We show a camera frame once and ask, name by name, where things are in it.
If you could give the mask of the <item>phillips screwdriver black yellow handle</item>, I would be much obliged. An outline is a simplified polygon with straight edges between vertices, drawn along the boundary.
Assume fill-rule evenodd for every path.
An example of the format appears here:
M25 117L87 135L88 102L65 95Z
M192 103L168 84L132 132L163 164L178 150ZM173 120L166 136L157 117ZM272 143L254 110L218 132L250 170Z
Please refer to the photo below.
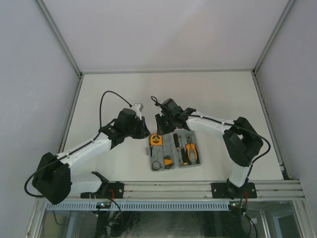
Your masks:
M173 134L173 139L174 139L175 148L178 150L180 148L180 145L179 145L179 137L177 133Z

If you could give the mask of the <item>hex key set orange holder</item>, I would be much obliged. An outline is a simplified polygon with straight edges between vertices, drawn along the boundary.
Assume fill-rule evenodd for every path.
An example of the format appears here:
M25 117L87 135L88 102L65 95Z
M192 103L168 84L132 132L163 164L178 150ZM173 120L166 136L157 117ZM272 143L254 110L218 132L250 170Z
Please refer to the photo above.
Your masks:
M173 167L173 160L171 156L165 155L163 158L163 162L166 169Z

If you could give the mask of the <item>black electrical tape roll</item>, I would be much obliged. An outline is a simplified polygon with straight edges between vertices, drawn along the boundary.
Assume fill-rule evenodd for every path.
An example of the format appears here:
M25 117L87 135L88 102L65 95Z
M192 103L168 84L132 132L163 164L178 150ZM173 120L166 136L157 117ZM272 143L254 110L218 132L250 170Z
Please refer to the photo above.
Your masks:
M152 163L152 169L153 171L157 171L161 169L161 163L159 161L154 161Z

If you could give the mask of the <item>orange tape measure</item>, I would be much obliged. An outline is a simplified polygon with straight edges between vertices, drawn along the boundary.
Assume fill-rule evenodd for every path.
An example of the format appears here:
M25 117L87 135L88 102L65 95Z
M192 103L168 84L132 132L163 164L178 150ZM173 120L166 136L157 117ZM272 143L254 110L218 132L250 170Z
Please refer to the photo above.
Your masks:
M163 144L163 140L161 135L158 135L155 133L150 136L151 146L162 146L162 144Z

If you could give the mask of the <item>orange black handled pliers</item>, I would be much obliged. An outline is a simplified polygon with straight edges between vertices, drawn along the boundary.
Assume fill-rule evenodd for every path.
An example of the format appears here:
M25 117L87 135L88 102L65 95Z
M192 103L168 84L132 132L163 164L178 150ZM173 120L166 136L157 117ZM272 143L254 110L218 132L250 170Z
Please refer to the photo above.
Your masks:
M187 144L185 146L186 146L187 157L188 157L189 163L191 165L199 164L200 159L199 159L196 144L193 142L192 137L189 135L186 136L186 141L187 141Z

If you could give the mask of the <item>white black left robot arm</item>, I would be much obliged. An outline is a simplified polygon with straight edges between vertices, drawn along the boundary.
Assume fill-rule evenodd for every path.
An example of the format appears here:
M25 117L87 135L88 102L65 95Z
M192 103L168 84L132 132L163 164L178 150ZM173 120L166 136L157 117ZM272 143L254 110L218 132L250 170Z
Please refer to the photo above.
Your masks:
M52 154L47 152L31 176L32 186L51 204L59 204L69 195L92 193L97 198L108 194L108 179L97 171L87 178L75 177L76 170L86 162L121 144L125 138L144 139L150 135L137 103L120 111L117 118L101 127L96 136L71 150Z

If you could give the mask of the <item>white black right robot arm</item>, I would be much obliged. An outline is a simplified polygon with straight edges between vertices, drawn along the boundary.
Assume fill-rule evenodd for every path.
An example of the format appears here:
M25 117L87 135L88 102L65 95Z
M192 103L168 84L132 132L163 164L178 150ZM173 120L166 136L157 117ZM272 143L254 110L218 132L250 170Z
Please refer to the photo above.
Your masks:
M218 119L194 108L183 109L171 98L159 101L155 96L151 96L151 100L160 108L160 113L156 115L159 133L167 134L183 129L222 140L232 161L232 170L226 180L228 194L234 198L244 194L245 183L254 162L262 156L259 153L264 145L264 138L255 131L250 122L244 117L234 120Z

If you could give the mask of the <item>flathead screwdriver black yellow handle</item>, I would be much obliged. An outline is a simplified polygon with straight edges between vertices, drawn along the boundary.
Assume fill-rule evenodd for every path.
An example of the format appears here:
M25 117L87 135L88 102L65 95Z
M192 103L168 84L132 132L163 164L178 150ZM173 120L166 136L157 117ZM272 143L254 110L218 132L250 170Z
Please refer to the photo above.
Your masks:
M181 150L181 158L183 161L183 165L188 165L188 156L185 150L185 144L183 143L182 137L179 137L180 150Z

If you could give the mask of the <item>grey plastic tool case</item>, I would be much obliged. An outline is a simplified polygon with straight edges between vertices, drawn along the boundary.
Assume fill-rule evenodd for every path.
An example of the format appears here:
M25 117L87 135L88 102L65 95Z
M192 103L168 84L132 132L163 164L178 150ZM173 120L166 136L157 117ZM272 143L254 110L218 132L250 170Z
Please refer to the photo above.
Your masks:
M199 164L191 165L188 162L189 163L188 165L183 165L183 161L181 158L181 150L180 150L180 148L178 150L175 148L174 139L173 139L174 133L177 133L178 137L182 137L183 143L185 145L187 144L186 136L189 135L192 137L192 140L196 144L196 147L198 150L198 155L199 155L199 159L200 159ZM192 167L200 166L202 164L202 159L200 157L200 152L199 152L199 147L197 144L195 132L193 132L191 130L179 129L179 130L176 130L172 133L162 135L162 140L163 140L162 146L151 146L150 142L149 142L148 148L146 149L146 154L150 158L150 168L152 171L153 171L152 163L154 161L159 161L161 163L161 169L154 171L154 172L171 170L171 169L174 169L176 167L178 167L178 168L192 168ZM173 167L168 168L168 169L165 168L164 162L163 162L163 158L165 155L171 156L171 158L173 160Z

